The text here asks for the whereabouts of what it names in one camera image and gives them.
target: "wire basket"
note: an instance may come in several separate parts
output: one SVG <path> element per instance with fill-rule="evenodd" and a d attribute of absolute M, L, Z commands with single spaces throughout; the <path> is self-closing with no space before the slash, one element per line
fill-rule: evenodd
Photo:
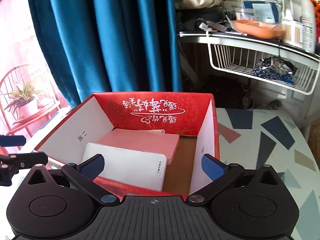
<path fill-rule="evenodd" d="M 253 49 L 210 43 L 208 44 L 208 49 L 210 64 L 214 69 L 272 83 L 305 95 L 313 93 L 319 77 L 319 65 L 317 65 L 317 68 L 314 66 L 310 67 L 284 57 L 284 60 L 290 61 L 297 68 L 292 78 L 294 85 L 280 80 L 256 77 L 252 74 L 252 70 L 256 67 L 257 63 L 262 59 L 276 55 Z"/>

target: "white flower pot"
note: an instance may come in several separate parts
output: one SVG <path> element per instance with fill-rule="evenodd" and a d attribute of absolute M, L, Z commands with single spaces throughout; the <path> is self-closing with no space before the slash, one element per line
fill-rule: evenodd
<path fill-rule="evenodd" d="M 20 116 L 23 116 L 25 118 L 35 114 L 36 112 L 38 112 L 37 100 L 33 99 L 31 102 L 27 103 L 26 105 L 21 106 L 19 108 L 19 111 L 20 111 Z"/>

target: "cardboard box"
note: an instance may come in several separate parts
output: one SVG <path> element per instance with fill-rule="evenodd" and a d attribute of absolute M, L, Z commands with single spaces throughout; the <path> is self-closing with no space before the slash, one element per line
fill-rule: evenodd
<path fill-rule="evenodd" d="M 86 144 L 96 143 L 114 128 L 158 130 L 180 135 L 172 164 L 166 168 L 163 191 L 133 187 L 98 177 L 95 182 L 124 195 L 187 196 L 212 182 L 201 158 L 219 158 L 217 118 L 211 94 L 172 92 L 95 93 L 75 108 L 35 148 L 50 165 L 81 163 Z"/>

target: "white bottle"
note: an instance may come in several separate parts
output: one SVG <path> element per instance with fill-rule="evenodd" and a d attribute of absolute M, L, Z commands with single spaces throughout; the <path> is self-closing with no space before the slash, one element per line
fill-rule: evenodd
<path fill-rule="evenodd" d="M 314 53 L 316 48 L 316 16 L 313 3 L 309 0 L 302 0 L 302 48 L 308 52 Z"/>

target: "chair backrest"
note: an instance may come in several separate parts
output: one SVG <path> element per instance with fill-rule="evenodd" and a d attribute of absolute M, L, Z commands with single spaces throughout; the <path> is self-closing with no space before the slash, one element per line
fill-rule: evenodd
<path fill-rule="evenodd" d="M 24 84 L 30 81 L 36 81 L 36 90 L 41 91 L 38 94 L 39 100 L 43 98 L 58 100 L 46 67 L 39 68 L 30 64 L 21 64 L 12 68 L 0 81 L 0 110 L 9 130 L 11 129 L 10 123 L 20 118 L 20 112 L 16 111 L 14 113 L 13 109 L 5 110 L 13 101 L 8 93 L 17 89 L 16 83 Z"/>

